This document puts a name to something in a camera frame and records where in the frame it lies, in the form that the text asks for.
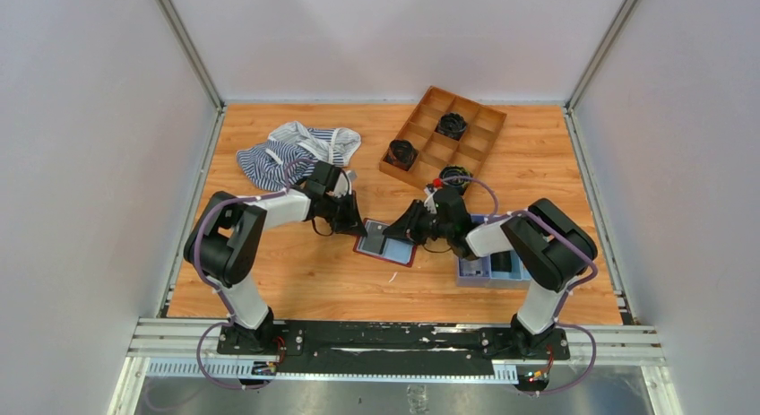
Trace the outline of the red leather card holder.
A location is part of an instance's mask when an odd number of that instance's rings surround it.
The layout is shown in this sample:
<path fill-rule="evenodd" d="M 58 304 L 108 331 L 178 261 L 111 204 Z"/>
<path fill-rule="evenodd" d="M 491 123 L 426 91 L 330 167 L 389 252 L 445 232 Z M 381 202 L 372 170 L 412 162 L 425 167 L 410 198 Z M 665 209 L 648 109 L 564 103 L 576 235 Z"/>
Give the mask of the red leather card holder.
<path fill-rule="evenodd" d="M 364 219 L 367 235 L 372 233 L 382 233 L 388 227 L 388 224 L 379 220 Z M 405 240 L 396 240 L 386 238 L 384 252 L 381 255 L 372 255 L 361 249 L 365 237 L 358 237 L 353 247 L 353 252 L 360 255 L 369 256 L 380 261 L 391 264 L 397 264 L 405 267 L 411 267 L 414 261 L 417 247 L 411 242 Z"/>

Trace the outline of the dark VIP credit card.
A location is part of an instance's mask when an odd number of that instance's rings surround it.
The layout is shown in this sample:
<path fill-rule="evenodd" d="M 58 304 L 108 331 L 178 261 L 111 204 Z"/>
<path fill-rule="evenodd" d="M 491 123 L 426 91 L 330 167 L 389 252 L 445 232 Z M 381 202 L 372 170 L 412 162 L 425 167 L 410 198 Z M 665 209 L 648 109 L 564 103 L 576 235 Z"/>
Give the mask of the dark VIP credit card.
<path fill-rule="evenodd" d="M 513 270 L 511 251 L 494 253 L 489 257 L 492 273 L 511 273 Z"/>

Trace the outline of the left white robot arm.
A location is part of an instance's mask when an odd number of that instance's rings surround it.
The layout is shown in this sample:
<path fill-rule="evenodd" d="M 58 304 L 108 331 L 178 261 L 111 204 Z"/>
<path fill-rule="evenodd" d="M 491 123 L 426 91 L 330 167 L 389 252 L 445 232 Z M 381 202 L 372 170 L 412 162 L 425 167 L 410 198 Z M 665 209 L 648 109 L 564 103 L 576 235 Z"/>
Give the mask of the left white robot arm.
<path fill-rule="evenodd" d="M 323 219 L 330 235 L 367 231 L 353 188 L 355 174 L 318 160 L 312 173 L 269 194 L 215 193 L 188 236 L 183 257 L 220 297 L 229 324 L 260 336 L 273 312 L 250 273 L 263 233 L 294 222 Z"/>

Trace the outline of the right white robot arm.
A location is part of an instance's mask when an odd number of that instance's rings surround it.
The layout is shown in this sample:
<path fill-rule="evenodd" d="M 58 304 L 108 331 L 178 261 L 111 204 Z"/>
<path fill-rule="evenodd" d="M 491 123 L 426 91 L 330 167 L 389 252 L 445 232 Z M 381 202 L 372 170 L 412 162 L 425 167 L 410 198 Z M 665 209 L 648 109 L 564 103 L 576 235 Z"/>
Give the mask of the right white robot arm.
<path fill-rule="evenodd" d="M 418 246 L 442 238 L 467 261 L 516 253 L 531 282 L 512 327 L 530 336 L 554 328 L 570 291 L 599 272 L 594 263 L 599 251 L 591 236 L 547 198 L 477 223 L 458 191 L 443 186 L 427 200 L 413 201 L 384 235 Z"/>

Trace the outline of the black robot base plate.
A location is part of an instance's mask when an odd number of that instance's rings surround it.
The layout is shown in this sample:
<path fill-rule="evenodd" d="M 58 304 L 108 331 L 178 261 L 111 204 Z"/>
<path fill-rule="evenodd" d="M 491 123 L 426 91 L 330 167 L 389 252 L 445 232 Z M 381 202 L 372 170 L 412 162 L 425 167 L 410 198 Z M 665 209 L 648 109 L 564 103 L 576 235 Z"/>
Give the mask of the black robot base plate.
<path fill-rule="evenodd" d="M 220 333 L 223 355 L 272 356 L 292 374 L 484 376 L 499 360 L 566 361 L 566 332 L 538 337 L 508 326 L 285 321 L 260 340 L 233 326 Z"/>

